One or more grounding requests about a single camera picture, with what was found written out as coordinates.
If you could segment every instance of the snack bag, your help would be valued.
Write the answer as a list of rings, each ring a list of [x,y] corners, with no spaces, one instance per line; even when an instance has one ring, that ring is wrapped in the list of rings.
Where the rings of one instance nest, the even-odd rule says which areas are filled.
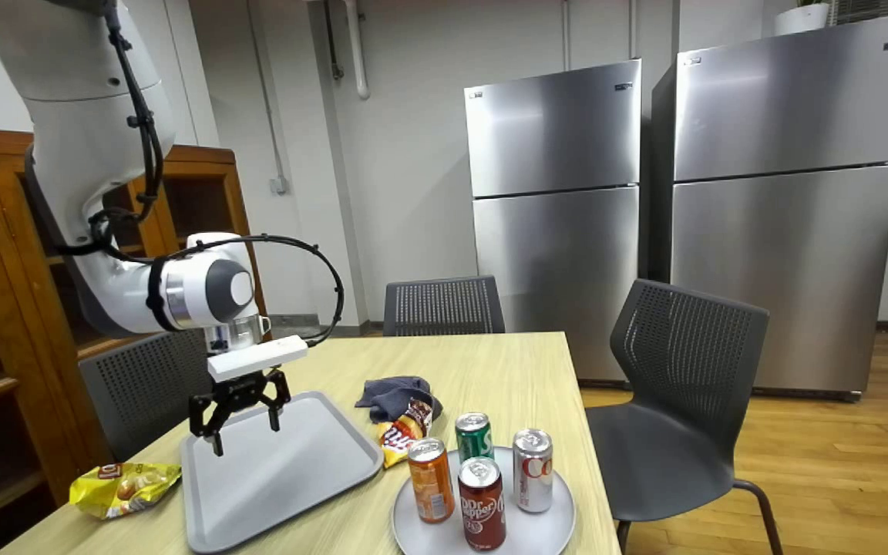
[[[419,399],[408,400],[408,409],[393,424],[377,424],[377,442],[381,446],[381,469],[408,460],[412,442],[424,438],[433,425],[433,408]]]
[[[178,466],[107,462],[72,485],[72,505],[94,519],[123,519],[164,500],[178,481]]]

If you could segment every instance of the stainless steel refrigerator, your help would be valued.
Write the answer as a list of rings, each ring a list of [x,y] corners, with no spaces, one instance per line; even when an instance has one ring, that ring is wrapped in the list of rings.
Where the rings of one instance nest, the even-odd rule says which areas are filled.
[[[654,96],[673,120],[668,280],[770,312],[760,389],[864,396],[888,260],[888,19],[680,54]]]
[[[506,330],[567,330],[582,382],[637,273],[642,61],[467,91],[479,265]]]

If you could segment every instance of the chair backrest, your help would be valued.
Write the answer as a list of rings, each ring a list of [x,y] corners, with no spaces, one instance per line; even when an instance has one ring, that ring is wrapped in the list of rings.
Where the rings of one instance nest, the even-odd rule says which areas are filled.
[[[211,391],[204,334],[149,335],[80,362],[106,442],[133,457],[187,416],[187,400]]]
[[[386,335],[506,334],[491,275],[460,280],[408,280],[386,286]]]
[[[731,462],[765,326],[769,315],[751,306],[636,280],[612,350],[636,405],[710,434]]]

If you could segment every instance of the soda can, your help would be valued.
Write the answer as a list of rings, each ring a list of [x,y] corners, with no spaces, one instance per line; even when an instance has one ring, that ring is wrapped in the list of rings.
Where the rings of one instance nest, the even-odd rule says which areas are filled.
[[[511,434],[511,496],[521,512],[546,512],[556,496],[552,442],[539,430]]]
[[[453,512],[449,462],[440,438],[419,438],[408,449],[419,520],[437,523]]]
[[[504,472],[487,457],[461,462],[460,474],[467,542],[474,551],[494,551],[506,542]]]
[[[461,415],[453,424],[456,449],[461,460],[494,457],[494,425],[487,415]]]

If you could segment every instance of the green soda can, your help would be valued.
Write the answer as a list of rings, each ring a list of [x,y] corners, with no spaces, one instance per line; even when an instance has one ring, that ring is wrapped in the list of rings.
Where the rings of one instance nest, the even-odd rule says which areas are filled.
[[[453,424],[461,462],[472,457],[494,457],[494,425],[487,415],[461,415]]]

